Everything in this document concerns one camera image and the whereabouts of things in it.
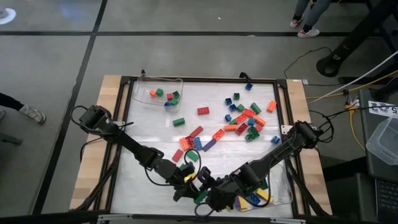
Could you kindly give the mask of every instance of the person's foot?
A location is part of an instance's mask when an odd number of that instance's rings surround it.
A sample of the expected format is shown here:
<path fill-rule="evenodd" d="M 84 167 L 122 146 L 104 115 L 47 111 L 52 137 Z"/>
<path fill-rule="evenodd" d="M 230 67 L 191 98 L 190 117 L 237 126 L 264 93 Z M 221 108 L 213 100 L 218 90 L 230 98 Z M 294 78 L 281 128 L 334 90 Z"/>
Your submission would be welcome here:
<path fill-rule="evenodd" d="M 25 105 L 19 110 L 19 112 L 26 117 L 34 120 L 37 124 L 43 124 L 45 121 L 44 113 L 34 108 L 33 106 Z"/>
<path fill-rule="evenodd" d="M 0 111 L 0 121 L 4 118 L 5 115 L 6 115 L 5 111 Z"/>
<path fill-rule="evenodd" d="M 297 37 L 300 37 L 300 38 L 316 37 L 319 35 L 319 33 L 320 33 L 319 30 L 316 28 L 312 28 L 308 32 L 304 32 L 304 30 L 301 29 L 300 32 L 298 32 Z"/>
<path fill-rule="evenodd" d="M 296 28 L 298 25 L 300 25 L 302 20 L 303 20 L 303 18 L 301 18 L 299 21 L 296 20 L 296 19 L 293 19 L 292 22 L 290 22 L 290 27 L 291 28 Z"/>

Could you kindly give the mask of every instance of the shoe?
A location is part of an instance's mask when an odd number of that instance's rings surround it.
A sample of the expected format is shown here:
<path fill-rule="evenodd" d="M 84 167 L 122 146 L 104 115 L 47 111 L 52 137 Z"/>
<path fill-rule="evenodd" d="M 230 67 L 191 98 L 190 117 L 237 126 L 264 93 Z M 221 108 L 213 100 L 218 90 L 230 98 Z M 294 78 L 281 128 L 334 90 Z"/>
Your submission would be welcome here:
<path fill-rule="evenodd" d="M 319 35 L 319 33 L 320 33 L 319 30 L 316 28 L 312 28 L 310 31 L 308 31 L 306 33 L 304 32 L 303 29 L 301 29 L 300 32 L 298 32 L 297 37 L 300 37 L 300 38 L 316 37 Z"/>
<path fill-rule="evenodd" d="M 5 111 L 0 111 L 0 121 L 4 118 L 5 115 L 6 115 Z"/>
<path fill-rule="evenodd" d="M 301 20 L 295 20 L 293 19 L 292 22 L 290 22 L 290 27 L 291 28 L 296 28 L 298 25 L 300 25 L 301 21 L 303 21 L 303 18 L 301 18 Z"/>
<path fill-rule="evenodd" d="M 39 111 L 33 106 L 25 105 L 19 110 L 19 112 L 34 120 L 37 124 L 43 124 L 45 121 L 45 115 L 43 112 Z"/>

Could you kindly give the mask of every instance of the white cable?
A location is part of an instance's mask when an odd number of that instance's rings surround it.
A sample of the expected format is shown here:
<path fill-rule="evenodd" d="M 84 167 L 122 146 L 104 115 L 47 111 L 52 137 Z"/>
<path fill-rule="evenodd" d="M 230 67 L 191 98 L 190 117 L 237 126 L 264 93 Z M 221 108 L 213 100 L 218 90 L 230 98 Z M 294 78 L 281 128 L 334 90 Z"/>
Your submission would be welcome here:
<path fill-rule="evenodd" d="M 385 59 L 384 61 L 382 61 L 379 65 L 377 65 L 376 67 L 372 68 L 370 71 L 366 72 L 366 73 L 365 73 L 364 75 L 362 75 L 361 77 L 355 79 L 354 81 L 350 82 L 350 83 L 347 84 L 347 85 L 344 85 L 344 86 L 342 86 L 342 87 L 340 87 L 340 88 L 338 88 L 338 89 L 336 89 L 336 90 L 331 91 L 331 92 L 328 93 L 328 94 L 325 94 L 325 95 L 319 97 L 318 99 L 316 99 L 316 100 L 314 100 L 314 101 L 311 101 L 309 104 L 314 103 L 314 102 L 316 102 L 316 101 L 318 101 L 318 100 L 321 100 L 321 99 L 325 98 L 326 96 L 328 96 L 328 95 L 330 95 L 330 94 L 332 94 L 332 93 L 335 93 L 335 92 L 337 92 L 337 91 L 339 91 L 339 90 L 341 90 L 341 89 L 344 89 L 344 88 L 346 88 L 347 86 L 353 84 L 354 82 L 356 82 L 356 81 L 362 79 L 362 78 L 365 77 L 366 75 L 369 75 L 370 73 L 372 73 L 373 71 L 375 71 L 376 69 L 378 69 L 381 65 L 383 65 L 383 64 L 386 63 L 388 60 L 390 60 L 390 59 L 391 59 L 393 56 L 395 56 L 396 54 L 398 54 L 398 51 L 396 51 L 395 53 L 393 53 L 392 55 L 390 55 L 390 57 L 386 58 L 386 59 Z"/>

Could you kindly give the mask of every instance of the clear plastic container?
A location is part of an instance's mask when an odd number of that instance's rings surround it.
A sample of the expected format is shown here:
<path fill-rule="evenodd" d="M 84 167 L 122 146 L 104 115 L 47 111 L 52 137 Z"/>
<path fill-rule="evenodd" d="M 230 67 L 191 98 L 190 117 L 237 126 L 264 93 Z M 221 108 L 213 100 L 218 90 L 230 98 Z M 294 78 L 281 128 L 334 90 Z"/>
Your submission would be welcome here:
<path fill-rule="evenodd" d="M 162 96 L 151 96 L 150 91 L 156 91 L 158 88 L 163 90 Z M 159 77 L 148 77 L 147 75 L 141 75 L 137 81 L 134 82 L 134 88 L 132 91 L 132 98 L 143 104 L 146 108 L 161 108 L 162 110 L 177 112 L 180 109 L 180 102 L 182 100 L 183 81 L 181 78 L 170 79 L 170 78 L 159 78 Z M 167 94 L 177 91 L 180 97 L 176 100 L 177 105 L 165 106 L 167 101 Z"/>
<path fill-rule="evenodd" d="M 398 165 L 398 115 L 381 122 L 366 143 L 369 152 L 389 165 Z"/>

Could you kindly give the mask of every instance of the orange lego brick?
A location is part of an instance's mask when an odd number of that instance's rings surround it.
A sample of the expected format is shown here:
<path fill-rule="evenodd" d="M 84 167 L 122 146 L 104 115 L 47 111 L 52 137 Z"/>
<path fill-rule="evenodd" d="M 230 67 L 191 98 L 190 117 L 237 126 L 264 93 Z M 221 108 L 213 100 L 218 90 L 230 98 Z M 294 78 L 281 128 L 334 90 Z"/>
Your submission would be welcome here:
<path fill-rule="evenodd" d="M 238 128 L 237 124 L 231 124 L 224 126 L 225 131 L 235 131 Z"/>
<path fill-rule="evenodd" d="M 151 91 L 149 91 L 149 94 L 150 94 L 152 97 L 155 97 L 155 96 L 156 96 L 156 92 L 155 92 L 155 90 L 151 90 Z"/>
<path fill-rule="evenodd" d="M 218 141 L 221 137 L 223 137 L 225 131 L 220 129 L 216 132 L 216 134 L 213 135 L 213 139 L 215 139 L 216 141 Z"/>
<path fill-rule="evenodd" d="M 264 121 L 263 119 L 261 119 L 259 116 L 255 116 L 254 117 L 254 121 L 257 124 L 260 124 L 262 127 L 264 127 L 264 125 L 266 125 L 266 121 Z"/>
<path fill-rule="evenodd" d="M 256 115 L 256 112 L 245 108 L 245 109 L 243 109 L 243 114 L 249 118 L 252 118 Z"/>
<path fill-rule="evenodd" d="M 268 104 L 267 111 L 272 113 L 274 112 L 275 107 L 276 107 L 276 102 L 271 100 L 271 102 L 269 102 Z"/>
<path fill-rule="evenodd" d="M 188 145 L 188 142 L 187 142 L 187 140 L 185 139 L 185 137 L 180 138 L 180 144 L 181 144 L 181 147 L 182 147 L 182 149 L 183 149 L 184 151 L 186 151 L 187 149 L 189 149 L 189 145 Z"/>
<path fill-rule="evenodd" d="M 235 118 L 236 124 L 242 123 L 245 119 L 246 119 L 246 116 L 243 114 L 238 116 L 237 118 Z"/>
<path fill-rule="evenodd" d="M 262 126 L 260 124 L 257 124 L 254 128 L 257 130 L 257 132 L 262 130 Z"/>

